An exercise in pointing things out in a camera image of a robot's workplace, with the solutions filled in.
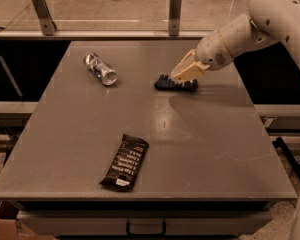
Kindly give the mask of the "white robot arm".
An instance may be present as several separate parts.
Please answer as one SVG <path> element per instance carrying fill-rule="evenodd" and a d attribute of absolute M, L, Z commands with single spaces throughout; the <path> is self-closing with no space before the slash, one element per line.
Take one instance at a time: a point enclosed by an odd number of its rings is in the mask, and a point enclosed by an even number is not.
<path fill-rule="evenodd" d="M 298 0 L 249 0 L 247 11 L 201 39 L 176 65 L 170 78 L 198 79 L 220 70 L 238 56 L 276 42 L 288 51 L 300 70 L 300 3 Z"/>

